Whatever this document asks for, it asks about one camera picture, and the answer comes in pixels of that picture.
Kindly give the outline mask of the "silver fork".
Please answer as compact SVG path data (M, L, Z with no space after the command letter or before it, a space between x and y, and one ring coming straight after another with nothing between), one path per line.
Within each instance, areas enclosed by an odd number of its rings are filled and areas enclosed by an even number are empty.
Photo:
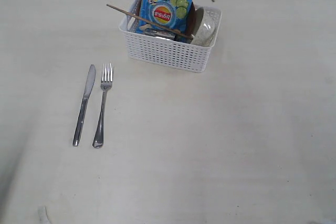
M104 112L106 106L106 98L108 91L112 88L113 84L113 66L111 63L103 64L100 88L102 90L102 101L100 107L100 114L98 125L92 142L93 148L101 148L104 144Z

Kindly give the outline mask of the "speckled glass bowl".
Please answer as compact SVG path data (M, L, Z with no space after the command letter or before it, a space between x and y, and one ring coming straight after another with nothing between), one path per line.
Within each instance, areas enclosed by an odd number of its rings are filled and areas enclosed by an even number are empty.
M192 31L191 45L208 47L215 33L216 25L213 18L207 13L206 9L199 7L196 10L195 26Z

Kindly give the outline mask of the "white perforated plastic basket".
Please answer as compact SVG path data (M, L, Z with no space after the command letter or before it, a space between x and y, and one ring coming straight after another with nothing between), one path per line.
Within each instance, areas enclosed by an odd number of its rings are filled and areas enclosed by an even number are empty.
M222 18L222 11L218 8L205 6L204 11L215 23L215 31L210 36L207 47L138 34L135 32L138 22L132 22L130 16L124 16L119 30L124 35L128 56L160 66L197 73L203 72L216 43Z

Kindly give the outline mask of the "steel cup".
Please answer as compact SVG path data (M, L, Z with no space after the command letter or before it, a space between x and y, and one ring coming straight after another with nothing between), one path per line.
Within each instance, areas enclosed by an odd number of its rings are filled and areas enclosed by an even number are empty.
M164 30L156 30L156 29L146 29L143 32L144 35L155 37L155 38L162 38L162 39L167 39L167 40L175 40L176 34L169 32L169 31L164 31Z

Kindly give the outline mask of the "silver table knife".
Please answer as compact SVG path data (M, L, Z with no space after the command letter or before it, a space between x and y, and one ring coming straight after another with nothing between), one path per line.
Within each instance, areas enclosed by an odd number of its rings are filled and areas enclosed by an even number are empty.
M82 132L83 123L85 119L86 108L87 108L89 97L91 95L92 88L94 86L95 78L96 78L96 68L94 65L90 65L87 79L86 79L85 89L83 92L83 97L82 97L82 102L81 102L78 120L76 124L76 129L75 129L75 133L73 136L73 142L72 142L73 146L78 146L80 142L81 132Z

